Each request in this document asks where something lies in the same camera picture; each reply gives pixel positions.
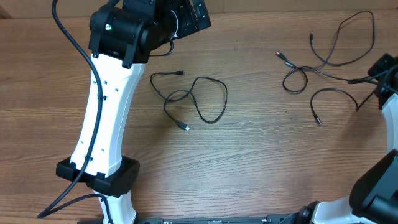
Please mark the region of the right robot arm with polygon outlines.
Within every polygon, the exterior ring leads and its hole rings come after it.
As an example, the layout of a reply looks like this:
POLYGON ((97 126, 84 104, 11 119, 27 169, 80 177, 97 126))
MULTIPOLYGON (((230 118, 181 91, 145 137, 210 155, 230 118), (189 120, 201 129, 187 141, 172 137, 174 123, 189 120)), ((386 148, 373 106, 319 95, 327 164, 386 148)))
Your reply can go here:
POLYGON ((348 197, 313 202, 287 215, 281 223, 397 223, 397 57, 384 54, 368 70, 386 122, 387 154, 354 184, 348 197))

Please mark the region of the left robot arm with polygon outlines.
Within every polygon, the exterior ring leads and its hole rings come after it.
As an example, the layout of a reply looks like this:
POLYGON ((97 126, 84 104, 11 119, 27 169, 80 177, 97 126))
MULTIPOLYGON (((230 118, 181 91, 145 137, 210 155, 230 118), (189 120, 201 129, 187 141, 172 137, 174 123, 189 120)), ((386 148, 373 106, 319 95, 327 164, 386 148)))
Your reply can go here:
POLYGON ((129 107, 148 60, 158 47, 211 25, 202 0, 116 1, 90 18, 90 92, 73 154, 57 164, 56 174, 75 185, 84 182, 99 198, 103 223, 133 223, 131 189, 138 161, 123 156, 129 107))

